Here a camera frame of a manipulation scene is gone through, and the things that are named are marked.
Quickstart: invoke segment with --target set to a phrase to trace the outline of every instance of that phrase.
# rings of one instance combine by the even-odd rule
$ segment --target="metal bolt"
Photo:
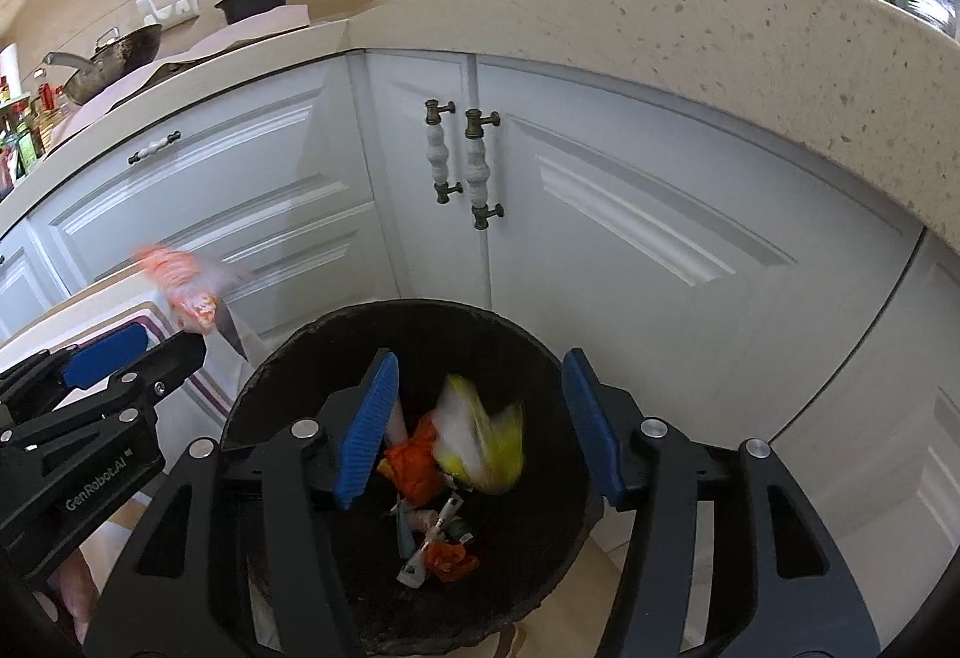
[[[747,442],[747,452],[762,460],[765,457],[770,457],[770,445],[765,441],[760,441],[760,439],[751,439]]]
[[[652,439],[662,439],[666,436],[667,426],[664,421],[651,417],[649,420],[640,423],[640,430],[643,431],[644,436],[649,436]]]
[[[209,439],[197,439],[190,445],[190,457],[203,460],[213,454],[214,444]]]
[[[320,426],[316,420],[298,420],[290,428],[290,432],[296,439],[312,439],[319,430]]]

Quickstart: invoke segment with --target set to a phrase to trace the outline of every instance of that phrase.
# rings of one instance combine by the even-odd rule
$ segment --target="kitchen floor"
[[[557,589],[520,627],[526,634],[520,651],[509,658],[587,658],[594,655],[613,606],[620,580],[613,561],[592,539],[577,556]],[[448,653],[449,658],[493,658],[498,637],[476,647]]]

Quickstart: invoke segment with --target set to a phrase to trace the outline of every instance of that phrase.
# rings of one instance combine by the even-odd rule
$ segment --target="trash can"
[[[461,508],[480,559],[467,578],[429,579],[418,590],[397,582],[397,529],[384,517],[397,491],[376,472],[349,511],[329,518],[340,578],[367,652],[441,655],[475,645],[536,609],[602,516],[602,500],[590,487],[566,413],[557,358],[496,314],[441,300],[366,303],[306,325],[247,383],[224,428],[224,445],[261,442],[315,415],[331,393],[359,383],[383,346],[400,361],[400,402],[411,429],[434,408],[449,373],[473,382],[488,413],[513,402],[524,408],[520,480],[503,495],[470,493]],[[265,573],[262,528],[251,533],[251,569]],[[269,589],[269,580],[256,581]]]

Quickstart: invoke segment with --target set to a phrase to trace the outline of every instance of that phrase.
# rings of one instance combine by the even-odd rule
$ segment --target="speckled stone countertop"
[[[150,124],[352,49],[548,62],[681,95],[822,154],[960,250],[960,44],[879,0],[390,0],[229,53],[124,103],[0,204],[0,236]]]

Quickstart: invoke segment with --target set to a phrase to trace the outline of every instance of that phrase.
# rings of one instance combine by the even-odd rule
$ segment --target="white cabinet door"
[[[478,86],[503,119],[487,129],[491,204],[506,209],[491,220],[493,310],[558,354],[582,346],[600,378],[696,441],[781,430],[919,237],[879,194],[825,183],[743,124],[745,137],[488,64]]]
[[[0,343],[66,295],[29,223],[19,223],[0,240]]]
[[[774,448],[884,644],[960,545],[960,257],[930,235],[874,329]]]
[[[179,141],[128,164],[174,132]],[[32,219],[64,255],[61,274],[85,286],[145,244],[184,245],[299,205],[330,215],[371,197],[347,63],[333,59],[166,119],[71,178]]]
[[[405,266],[403,295],[441,298],[486,306],[487,280],[482,240],[473,229],[466,194],[437,202],[430,163],[426,158],[426,100],[456,104],[455,114],[443,114],[450,151],[450,185],[464,181],[464,111],[473,106],[469,95],[469,65],[464,55],[366,54],[370,99],[376,113],[367,135],[374,192],[378,207],[387,204],[397,224],[398,255]],[[374,163],[382,169],[382,178]]]

